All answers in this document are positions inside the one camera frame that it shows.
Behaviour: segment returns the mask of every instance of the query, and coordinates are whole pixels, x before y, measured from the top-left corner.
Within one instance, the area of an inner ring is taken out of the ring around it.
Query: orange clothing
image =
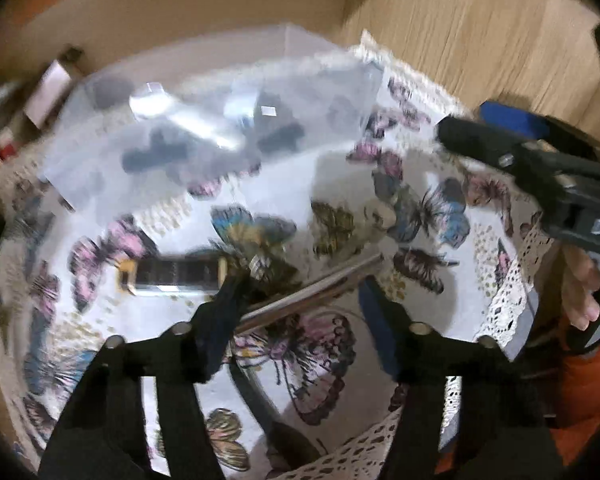
[[[564,334],[568,320],[560,322]],[[564,465],[569,465],[600,426],[600,346],[591,357],[565,356],[556,402],[557,429],[551,429]],[[450,469],[453,451],[441,457],[436,473]]]

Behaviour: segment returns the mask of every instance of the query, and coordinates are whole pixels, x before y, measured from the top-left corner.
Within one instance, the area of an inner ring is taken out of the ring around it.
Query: butterfly print tablecloth
[[[373,224],[387,261],[379,280],[414,319],[455,338],[490,333],[503,345],[511,339],[548,246],[536,226],[538,208],[506,177],[440,151],[435,125],[449,112],[461,113],[458,102],[368,38],[355,54],[384,67],[377,106],[358,144],[196,186],[179,199],[179,215],[163,215],[159,225],[139,214],[101,228],[89,213],[67,209],[49,186],[16,175],[6,204],[13,221],[0,247],[0,386],[17,445],[34,465],[109,335],[154,337],[189,319],[199,304],[123,294],[116,265],[128,258],[211,246],[233,254],[264,248],[276,263],[267,276],[270,292],[322,275],[342,248],[371,251],[356,243],[361,226]],[[306,437],[309,454],[322,456],[323,464],[332,453],[344,457],[321,474],[352,467],[352,476],[375,477],[381,458],[352,464],[373,449],[380,457],[386,452],[393,426],[383,421],[393,420],[408,392],[379,367],[355,294],[235,337],[231,346],[281,420]],[[445,425],[457,411],[458,387],[450,380]],[[260,479],[288,470],[227,365],[197,390],[225,474]],[[165,472],[150,379],[144,405],[152,464]],[[382,437],[370,447],[343,447],[378,424]],[[355,460],[347,455],[354,452],[361,453]],[[314,475],[315,468],[304,474]]]

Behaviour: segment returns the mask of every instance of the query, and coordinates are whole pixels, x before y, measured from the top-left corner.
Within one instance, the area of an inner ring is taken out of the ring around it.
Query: human hand
[[[600,288],[600,271],[579,247],[564,245],[562,254],[566,262],[562,276],[562,310],[574,327],[586,330],[600,315],[600,306],[592,295]]]

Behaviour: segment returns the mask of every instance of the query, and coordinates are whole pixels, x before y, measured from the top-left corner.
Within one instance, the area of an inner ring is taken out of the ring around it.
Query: wooden panel
[[[294,22],[332,36],[345,0],[59,0],[24,26],[14,6],[0,13],[0,76],[37,69],[67,43],[88,70],[206,32]]]
[[[366,28],[475,107],[551,114],[600,140],[600,60],[589,0],[348,0],[344,43]]]

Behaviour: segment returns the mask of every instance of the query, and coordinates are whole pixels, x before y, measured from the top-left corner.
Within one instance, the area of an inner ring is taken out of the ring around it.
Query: finger
[[[577,329],[585,330],[590,321],[587,316],[588,293],[568,268],[564,271],[561,292],[562,310],[569,318],[569,322]]]
[[[587,290],[593,291],[600,288],[600,270],[583,249],[572,245],[564,245],[562,253],[572,275]]]

